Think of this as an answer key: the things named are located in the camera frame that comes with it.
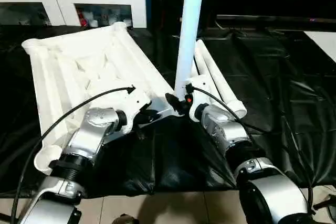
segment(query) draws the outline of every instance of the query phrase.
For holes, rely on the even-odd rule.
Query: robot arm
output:
[[[191,83],[206,89],[204,80],[199,82],[191,78]],[[243,126],[235,122],[227,110],[209,105],[204,94],[194,91],[189,95],[192,95],[189,116],[200,122],[226,157],[239,188],[247,222],[317,223],[308,214],[301,190],[253,144]]]
[[[19,223],[78,223],[81,212],[75,205],[85,195],[86,180],[90,178],[104,137],[126,124],[123,111],[89,109],[60,159],[50,163],[52,173],[44,179]]]

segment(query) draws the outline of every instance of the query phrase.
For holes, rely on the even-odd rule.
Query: black tarp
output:
[[[39,137],[30,61],[21,43],[80,30],[0,27],[0,192],[8,191],[0,197],[13,194],[25,158]],[[179,38],[145,29],[129,32],[173,86]],[[307,187],[302,169],[281,147],[287,146],[295,155],[298,149],[314,185],[334,184],[336,63],[300,31],[228,29],[206,31],[199,37],[246,106],[244,122],[266,132],[251,130],[273,163],[299,186]],[[143,128],[142,135],[131,133],[103,147],[89,179],[90,198],[233,188],[225,159],[188,118],[160,120]],[[31,163],[23,195],[29,195],[42,178]]]

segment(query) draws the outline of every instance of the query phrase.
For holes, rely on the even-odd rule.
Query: tiled floor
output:
[[[330,190],[325,187],[314,188],[314,202],[324,200],[328,193]],[[19,211],[24,201],[20,201]],[[12,202],[11,199],[0,199],[0,212],[9,214]],[[111,224],[121,214],[137,217],[140,224],[246,223],[237,191],[109,196],[82,200],[78,208],[82,211],[80,224]],[[324,209],[317,212],[315,220],[331,222]]]

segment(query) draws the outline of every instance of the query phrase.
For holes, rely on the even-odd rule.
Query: black cable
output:
[[[237,116],[237,114],[232,110],[230,109],[223,101],[221,101],[220,99],[218,99],[217,97],[215,97],[213,94],[203,90],[203,89],[200,89],[200,88],[197,88],[197,87],[194,87],[194,86],[191,86],[193,90],[197,90],[201,93],[204,93],[206,95],[208,95],[209,97],[211,97],[212,99],[214,99],[216,102],[218,102],[220,105],[222,105],[224,108],[226,108],[226,110],[228,112],[230,112],[232,114],[232,116],[235,118],[236,122],[241,124],[242,127],[244,128],[244,130],[246,131],[246,134],[248,135],[248,137],[251,139],[252,143],[256,146],[259,146],[256,141],[254,140],[254,138],[252,137],[252,135],[248,132],[247,130],[247,126],[245,125],[245,123]]]
[[[209,93],[209,92],[207,92],[207,91],[205,91],[203,89],[200,89],[200,88],[197,88],[197,87],[194,87],[194,86],[191,86],[191,88],[192,88],[192,90],[197,90],[197,91],[199,91],[201,93],[204,93],[204,94],[208,95],[209,97],[211,97],[212,99],[214,99],[216,102],[218,102],[220,105],[222,105],[224,108],[226,108],[227,111],[230,112],[232,114],[232,116],[235,118],[236,122],[239,123],[239,124],[241,124],[241,126],[244,128],[244,130],[246,131],[246,134],[251,139],[251,141],[253,142],[253,144],[255,144],[255,145],[258,146],[258,144],[255,142],[255,140],[251,136],[251,134],[248,132],[247,125],[223,101],[221,101],[220,99],[218,99],[217,97],[215,97],[214,95],[212,95],[211,93]],[[264,131],[262,129],[259,129],[259,128],[255,127],[255,126],[252,126],[252,125],[249,125],[249,127],[251,129],[257,130],[259,132],[267,133],[266,131]],[[312,211],[312,202],[313,202],[313,189],[312,189],[312,182],[311,182],[311,180],[310,180],[310,178],[308,176],[307,170],[305,169],[305,166],[301,164],[301,161],[299,161],[299,158],[295,157],[286,146],[282,146],[282,148],[288,153],[288,155],[290,157],[292,157],[298,163],[299,167],[303,171],[303,175],[306,177],[306,180],[307,180],[307,183],[308,183],[308,200],[307,200],[307,206],[308,206],[308,210],[311,212]]]
[[[291,158],[293,161],[295,161],[295,163],[297,163],[297,165],[299,166],[299,168],[303,171],[303,175],[308,183],[308,199],[307,199],[307,207],[308,207],[308,211],[309,213],[312,212],[312,205],[313,205],[313,188],[312,188],[312,182],[311,179],[308,176],[307,170],[304,166],[304,164],[301,163],[300,159],[298,157],[296,157],[287,146],[282,145],[281,148],[286,151],[289,155],[289,158]]]
[[[46,132],[41,136],[41,138],[36,142],[36,144],[34,145],[33,149],[31,150],[31,152],[29,153],[29,156],[26,160],[26,163],[22,169],[21,175],[20,175],[20,179],[17,185],[17,189],[16,189],[16,194],[15,194],[15,198],[13,201],[13,206],[12,206],[12,213],[11,213],[11,223],[10,224],[15,224],[16,221],[16,211],[17,211],[17,204],[19,201],[19,197],[20,197],[20,192],[21,192],[21,187],[22,187],[22,183],[25,177],[25,173],[27,171],[28,165],[29,165],[29,161],[31,160],[31,158],[33,157],[33,154],[36,152],[37,148],[39,147],[40,143],[43,141],[43,139],[63,120],[65,119],[68,115],[72,114],[74,111],[76,111],[77,109],[79,109],[80,107],[83,107],[84,105],[88,104],[89,102],[105,95],[105,94],[109,94],[109,93],[113,93],[113,92],[117,92],[117,91],[122,91],[122,90],[127,90],[128,94],[131,93],[133,90],[135,89],[135,87],[127,87],[127,88],[117,88],[117,89],[112,89],[112,90],[108,90],[105,91],[103,93],[97,94],[94,97],[91,97],[90,99],[82,102],[81,104],[77,105],[76,107],[72,108],[71,110],[69,110],[67,113],[65,113],[63,116],[61,116],[55,123],[52,124],[52,126],[50,126],[49,129],[46,130]]]

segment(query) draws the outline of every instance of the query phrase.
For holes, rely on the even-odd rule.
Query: white pole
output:
[[[184,0],[183,4],[175,79],[175,95],[180,101],[184,101],[186,80],[191,77],[201,3],[202,0]]]

